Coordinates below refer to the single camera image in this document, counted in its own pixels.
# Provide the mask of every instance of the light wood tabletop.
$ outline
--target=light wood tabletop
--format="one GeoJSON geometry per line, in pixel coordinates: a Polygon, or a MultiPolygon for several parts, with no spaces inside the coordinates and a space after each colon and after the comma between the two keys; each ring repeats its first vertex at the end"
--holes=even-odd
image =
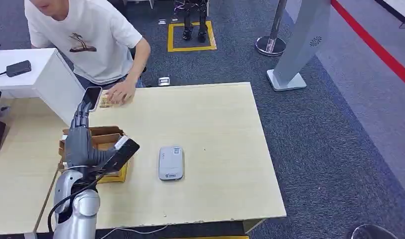
{"type": "MultiPolygon", "coordinates": [[[[111,125],[141,148],[125,183],[97,186],[97,228],[241,220],[250,231],[286,216],[249,83],[137,89],[133,103],[90,114],[90,126],[111,125]],[[179,181],[158,178],[169,145],[184,151],[179,181]]],[[[47,231],[41,220],[38,232],[47,231]]]]}
{"type": "Polygon", "coordinates": [[[0,234],[34,230],[53,181],[60,132],[66,124],[39,98],[6,100],[10,106],[0,150],[0,234]]]}

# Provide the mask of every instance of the speaker grille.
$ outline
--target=speaker grille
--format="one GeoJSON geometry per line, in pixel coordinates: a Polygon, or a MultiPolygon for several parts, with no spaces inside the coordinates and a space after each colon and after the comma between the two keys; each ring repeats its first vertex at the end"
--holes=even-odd
{"type": "Polygon", "coordinates": [[[316,36],[310,41],[309,45],[312,47],[315,47],[315,46],[318,46],[321,43],[321,41],[322,41],[322,37],[316,36]]]}

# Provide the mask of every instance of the white t-shirt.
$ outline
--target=white t-shirt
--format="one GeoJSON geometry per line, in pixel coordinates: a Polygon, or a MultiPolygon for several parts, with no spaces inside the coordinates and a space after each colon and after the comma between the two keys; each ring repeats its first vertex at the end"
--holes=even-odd
{"type": "Polygon", "coordinates": [[[69,13],[56,21],[25,0],[30,40],[44,48],[53,43],[74,64],[74,72],[96,84],[126,75],[133,48],[142,35],[107,0],[69,0],[69,13]]]}

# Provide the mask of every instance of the dark blue carpet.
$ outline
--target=dark blue carpet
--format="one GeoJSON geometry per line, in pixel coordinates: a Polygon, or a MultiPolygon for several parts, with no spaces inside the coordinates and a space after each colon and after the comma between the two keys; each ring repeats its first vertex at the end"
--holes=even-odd
{"type": "MultiPolygon", "coordinates": [[[[170,1],[157,1],[154,10],[147,2],[129,3],[131,22],[152,46],[145,83],[156,85],[163,76],[174,85],[251,82],[288,214],[263,223],[252,239],[342,239],[363,223],[405,239],[405,192],[319,60],[314,57],[301,71],[307,88],[272,90],[266,70],[278,59],[257,53],[254,41],[269,33],[276,2],[213,0],[209,19],[218,50],[183,53],[167,53],[167,25],[157,24],[171,19],[170,1]]],[[[0,1],[3,49],[29,46],[22,6],[23,0],[0,1]]],[[[284,40],[291,28],[285,14],[284,40]]],[[[118,232],[110,238],[241,234],[240,224],[232,222],[173,226],[148,236],[118,232]]]]}

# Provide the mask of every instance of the table leg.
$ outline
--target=table leg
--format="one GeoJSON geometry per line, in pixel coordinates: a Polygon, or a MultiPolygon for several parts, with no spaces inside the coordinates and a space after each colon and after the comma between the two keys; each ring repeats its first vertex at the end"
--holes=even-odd
{"type": "Polygon", "coordinates": [[[23,234],[23,237],[25,239],[38,239],[38,236],[36,233],[25,233],[25,234],[23,234]]]}
{"type": "Polygon", "coordinates": [[[265,220],[266,218],[244,220],[242,222],[243,230],[245,231],[246,234],[248,234],[250,231],[256,228],[259,224],[263,223],[265,220]]]}

